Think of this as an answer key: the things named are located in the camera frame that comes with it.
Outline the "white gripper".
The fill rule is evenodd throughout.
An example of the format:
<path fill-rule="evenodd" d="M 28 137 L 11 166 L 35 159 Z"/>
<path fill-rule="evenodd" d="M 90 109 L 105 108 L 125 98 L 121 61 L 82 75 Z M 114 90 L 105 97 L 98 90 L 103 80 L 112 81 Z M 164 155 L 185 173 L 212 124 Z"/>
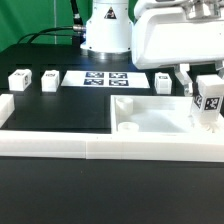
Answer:
<path fill-rule="evenodd" d="M 218 19 L 187 20 L 181 7 L 154 8 L 133 27 L 133 64 L 138 69 L 176 65 L 175 76 L 187 97 L 193 96 L 189 64 L 216 61 L 215 69 L 224 79 L 223 59 L 224 9 Z"/>

